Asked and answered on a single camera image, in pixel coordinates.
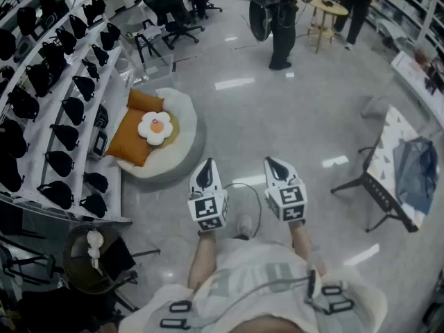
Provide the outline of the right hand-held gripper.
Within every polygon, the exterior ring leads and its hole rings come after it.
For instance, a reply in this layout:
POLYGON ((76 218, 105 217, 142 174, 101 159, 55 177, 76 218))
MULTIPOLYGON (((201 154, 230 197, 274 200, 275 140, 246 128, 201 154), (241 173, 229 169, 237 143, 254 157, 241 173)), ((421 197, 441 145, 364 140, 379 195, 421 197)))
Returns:
POLYGON ((307 192, 294 166, 276 157, 264 159, 266 199, 280 222, 305 221, 307 192), (276 187, 281 182, 287 185, 276 187))

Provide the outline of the white flower cushion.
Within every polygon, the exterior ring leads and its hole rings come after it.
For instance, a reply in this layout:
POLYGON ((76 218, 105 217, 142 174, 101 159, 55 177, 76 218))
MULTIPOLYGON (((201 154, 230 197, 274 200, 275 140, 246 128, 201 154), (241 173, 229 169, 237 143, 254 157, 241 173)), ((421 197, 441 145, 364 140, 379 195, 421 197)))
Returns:
POLYGON ((159 146, 173 132, 171 117, 166 112, 147 112, 138 124, 137 132, 151 146, 159 146))

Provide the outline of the large orange pillow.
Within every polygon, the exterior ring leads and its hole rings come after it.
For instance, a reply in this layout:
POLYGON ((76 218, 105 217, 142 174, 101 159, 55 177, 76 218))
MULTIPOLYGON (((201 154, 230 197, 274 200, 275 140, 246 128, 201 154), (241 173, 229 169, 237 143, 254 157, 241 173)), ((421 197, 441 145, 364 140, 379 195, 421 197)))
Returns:
POLYGON ((137 130, 145 114, 145 111, 132 108, 126 111, 105 152, 106 155, 125 160, 138 167, 145 165, 151 147, 137 130))

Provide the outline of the small orange pillow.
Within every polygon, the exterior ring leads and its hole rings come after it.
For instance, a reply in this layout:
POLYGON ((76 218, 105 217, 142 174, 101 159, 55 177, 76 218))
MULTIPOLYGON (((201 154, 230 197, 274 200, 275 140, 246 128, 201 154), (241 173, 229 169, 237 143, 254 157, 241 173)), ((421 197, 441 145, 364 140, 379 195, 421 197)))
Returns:
POLYGON ((127 107, 135 110, 147 112, 161 112, 163 111, 164 99, 157 96, 151 96, 142 93, 139 90, 131 88, 127 107))

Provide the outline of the person's right forearm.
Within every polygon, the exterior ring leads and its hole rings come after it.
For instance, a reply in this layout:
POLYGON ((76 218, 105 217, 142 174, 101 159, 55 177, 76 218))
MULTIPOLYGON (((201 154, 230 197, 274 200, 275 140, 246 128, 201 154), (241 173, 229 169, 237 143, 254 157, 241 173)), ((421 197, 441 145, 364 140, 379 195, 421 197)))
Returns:
POLYGON ((326 268, 317 247, 311 242, 309 233, 302 221, 289 222, 292 245, 295 253, 312 264, 320 276, 326 274, 326 268))

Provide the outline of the person's right shoe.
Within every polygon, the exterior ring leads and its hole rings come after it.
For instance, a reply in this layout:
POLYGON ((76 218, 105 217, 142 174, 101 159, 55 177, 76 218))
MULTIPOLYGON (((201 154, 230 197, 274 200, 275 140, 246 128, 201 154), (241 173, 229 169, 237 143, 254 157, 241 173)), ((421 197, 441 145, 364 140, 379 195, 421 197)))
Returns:
POLYGON ((252 227, 252 219, 248 215, 241 216, 237 224, 237 238, 248 241, 251 237, 252 227))

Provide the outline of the white round floor sofa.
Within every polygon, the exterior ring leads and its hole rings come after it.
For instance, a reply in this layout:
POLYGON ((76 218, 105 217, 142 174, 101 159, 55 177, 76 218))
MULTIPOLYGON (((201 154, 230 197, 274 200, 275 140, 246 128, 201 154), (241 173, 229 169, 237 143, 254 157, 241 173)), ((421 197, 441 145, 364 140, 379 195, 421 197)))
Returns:
MULTIPOLYGON (((200 158, 206 138, 205 122, 195 109, 191 97, 172 87, 155 90, 148 87, 133 89, 164 99, 163 111, 170 112, 177 118, 180 131, 169 145, 150 145, 151 152, 144 166, 135 166, 125 160, 111 157, 126 173, 153 183, 168 182, 186 175, 200 158)), ((120 112, 114 134, 128 109, 126 104, 120 112)))

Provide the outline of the person's cream shirt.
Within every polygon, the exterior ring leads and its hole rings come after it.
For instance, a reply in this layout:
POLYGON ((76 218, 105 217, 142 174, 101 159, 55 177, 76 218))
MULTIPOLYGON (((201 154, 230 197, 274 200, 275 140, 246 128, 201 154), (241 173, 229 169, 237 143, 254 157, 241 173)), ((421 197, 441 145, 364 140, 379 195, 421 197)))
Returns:
POLYGON ((134 314, 124 318, 119 333, 231 333, 241 324, 257 318, 290 323, 302 333, 378 333, 388 311, 384 293, 366 282, 354 269, 320 276, 316 272, 315 301, 327 306, 321 287, 341 284, 344 296, 355 302, 350 311, 326 316, 305 303, 306 288, 271 293, 260 291, 232 308, 215 324, 202 330, 167 330, 159 328, 166 317, 182 318, 169 313, 169 305, 190 300, 201 316, 220 314, 230 303, 248 290, 275 278, 301 278, 314 268, 292 249, 278 243, 251 239, 224 239, 219 243, 216 270, 194 292, 179 284, 159 289, 153 299, 134 314))

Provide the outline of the folding table with patterned top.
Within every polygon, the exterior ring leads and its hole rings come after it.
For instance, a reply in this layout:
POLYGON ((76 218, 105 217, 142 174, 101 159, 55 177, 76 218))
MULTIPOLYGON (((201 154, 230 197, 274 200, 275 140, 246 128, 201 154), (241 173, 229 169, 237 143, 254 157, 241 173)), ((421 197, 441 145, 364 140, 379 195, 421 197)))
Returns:
POLYGON ((384 212, 384 217, 373 227, 366 228, 371 232, 385 220, 395 219, 403 223, 408 232, 419 231, 422 222, 428 215, 423 214, 407 204, 401 204, 395 195, 395 169, 393 150, 402 141, 409 141, 420 136, 405 117, 392 105, 388 107, 384 126, 374 146, 364 147, 359 153, 369 150, 363 163, 361 175, 343 185, 330 190, 332 194, 362 186, 384 212))

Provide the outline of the black cloth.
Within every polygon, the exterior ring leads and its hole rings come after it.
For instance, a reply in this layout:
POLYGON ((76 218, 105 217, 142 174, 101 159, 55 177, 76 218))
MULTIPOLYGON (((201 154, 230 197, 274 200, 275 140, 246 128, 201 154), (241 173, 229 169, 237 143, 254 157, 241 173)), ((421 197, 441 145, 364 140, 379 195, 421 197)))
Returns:
POLYGON ((135 265, 135 261, 121 237, 118 237, 101 255, 100 262, 112 280, 116 280, 121 273, 130 270, 135 265))

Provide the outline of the white appliance with black window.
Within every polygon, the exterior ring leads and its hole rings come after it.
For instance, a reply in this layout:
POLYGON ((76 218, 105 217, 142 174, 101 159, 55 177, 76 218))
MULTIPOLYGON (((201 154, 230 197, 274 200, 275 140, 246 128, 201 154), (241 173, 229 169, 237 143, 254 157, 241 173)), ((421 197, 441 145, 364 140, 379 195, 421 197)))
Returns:
POLYGON ((87 151, 88 158, 100 160, 105 155, 105 149, 108 142, 108 136, 101 129, 93 131, 87 151))

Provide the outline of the black office chair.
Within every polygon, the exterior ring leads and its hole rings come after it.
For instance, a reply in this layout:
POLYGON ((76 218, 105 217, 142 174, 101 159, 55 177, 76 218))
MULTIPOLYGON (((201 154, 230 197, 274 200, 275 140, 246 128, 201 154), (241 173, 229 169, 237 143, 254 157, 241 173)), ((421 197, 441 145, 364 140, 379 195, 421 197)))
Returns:
POLYGON ((155 13, 157 25, 164 26, 166 35, 162 35, 162 41, 170 50, 175 49, 175 43, 181 37, 188 37, 199 43, 199 39, 192 35, 190 31, 205 28, 199 25, 193 25, 191 13, 185 8, 183 0, 143 0, 143 2, 155 13))

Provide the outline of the black metal stand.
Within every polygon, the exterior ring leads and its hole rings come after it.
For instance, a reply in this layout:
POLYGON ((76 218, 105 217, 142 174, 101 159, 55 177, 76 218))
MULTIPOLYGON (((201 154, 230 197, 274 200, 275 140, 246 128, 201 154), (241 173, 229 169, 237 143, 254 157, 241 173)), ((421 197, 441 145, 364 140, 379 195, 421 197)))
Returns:
POLYGON ((0 235, 0 273, 17 286, 41 286, 65 274, 53 255, 45 255, 0 235))

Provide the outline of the grey shelving rack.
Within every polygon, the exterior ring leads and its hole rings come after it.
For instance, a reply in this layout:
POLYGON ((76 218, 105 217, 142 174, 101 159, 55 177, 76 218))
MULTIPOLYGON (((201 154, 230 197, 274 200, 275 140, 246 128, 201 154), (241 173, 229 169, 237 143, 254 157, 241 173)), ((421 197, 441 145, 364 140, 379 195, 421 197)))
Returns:
POLYGON ((423 37, 444 54, 444 1, 374 1, 366 21, 379 34, 391 38, 398 48, 405 44, 413 46, 423 37))

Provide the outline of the black stool frame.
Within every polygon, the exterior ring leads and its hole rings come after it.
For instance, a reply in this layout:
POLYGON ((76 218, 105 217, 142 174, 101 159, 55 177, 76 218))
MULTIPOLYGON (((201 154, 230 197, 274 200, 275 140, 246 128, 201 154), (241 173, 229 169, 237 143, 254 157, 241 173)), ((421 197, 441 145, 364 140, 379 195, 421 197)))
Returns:
POLYGON ((155 54, 158 58, 161 58, 162 55, 159 53, 159 51, 154 47, 153 43, 143 34, 136 34, 134 36, 135 45, 137 48, 137 52, 139 54, 140 60, 142 63, 145 63, 144 55, 142 52, 143 48, 148 49, 148 53, 150 56, 155 54))

